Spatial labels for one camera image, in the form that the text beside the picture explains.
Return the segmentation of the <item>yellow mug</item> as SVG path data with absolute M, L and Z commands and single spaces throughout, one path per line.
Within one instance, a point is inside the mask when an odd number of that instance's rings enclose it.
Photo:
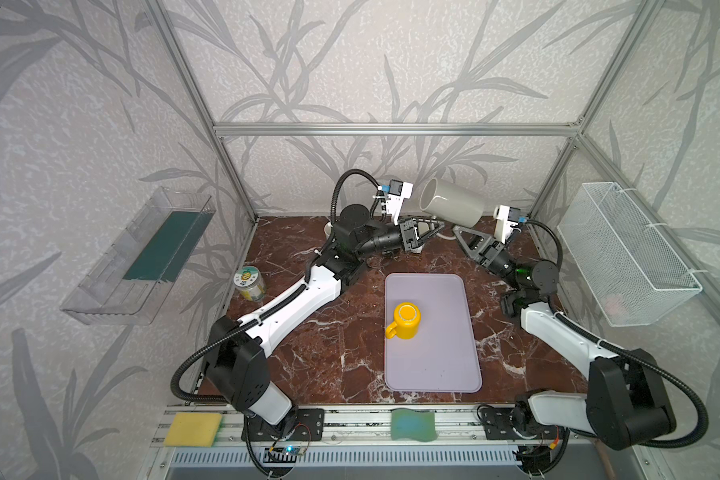
M 417 334 L 420 323 L 419 307 L 411 302 L 400 303 L 393 310 L 393 320 L 385 329 L 385 337 L 411 340 Z

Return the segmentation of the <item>grey mug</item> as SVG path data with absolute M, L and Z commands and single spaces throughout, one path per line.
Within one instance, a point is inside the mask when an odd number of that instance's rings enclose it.
M 423 213 L 456 226 L 472 228 L 484 216 L 492 216 L 496 205 L 490 205 L 477 193 L 437 178 L 430 179 L 422 190 L 419 208 Z

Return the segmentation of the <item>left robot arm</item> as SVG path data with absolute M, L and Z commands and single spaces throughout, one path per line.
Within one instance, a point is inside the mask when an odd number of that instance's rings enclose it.
M 297 408 L 272 382 L 269 357 L 314 312 L 353 286 L 367 271 L 368 258 L 412 252 L 445 228 L 442 220 L 401 216 L 411 193 L 409 182 L 382 185 L 362 169 L 344 172 L 331 196 L 330 234 L 307 261 L 303 277 L 237 320 L 219 318 L 207 344 L 176 369 L 171 393 L 185 402 L 224 402 L 279 436 L 290 432 Z

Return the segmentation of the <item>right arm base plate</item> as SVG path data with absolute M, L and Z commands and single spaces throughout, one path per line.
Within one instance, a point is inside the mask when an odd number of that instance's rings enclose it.
M 525 407 L 481 404 L 476 410 L 487 440 L 551 442 L 558 438 L 554 426 L 539 424 Z

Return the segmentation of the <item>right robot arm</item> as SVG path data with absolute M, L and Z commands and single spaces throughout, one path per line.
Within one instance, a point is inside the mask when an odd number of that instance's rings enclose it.
M 462 251 L 502 280 L 509 292 L 502 313 L 571 363 L 587 380 L 587 392 L 551 390 L 521 398 L 528 419 L 591 435 L 613 450 L 635 445 L 680 449 L 701 441 L 710 419 L 700 396 L 656 364 L 642 349 L 627 350 L 586 330 L 552 303 L 560 283 L 563 248 L 548 259 L 515 259 L 499 239 L 478 230 L 453 229 Z

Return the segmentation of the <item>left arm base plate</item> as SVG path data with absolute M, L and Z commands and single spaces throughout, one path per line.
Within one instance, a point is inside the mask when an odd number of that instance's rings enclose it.
M 245 416 L 245 441 L 264 442 L 269 440 L 320 441 L 325 425 L 325 410 L 321 408 L 293 407 L 277 424 L 267 423 L 261 416 Z

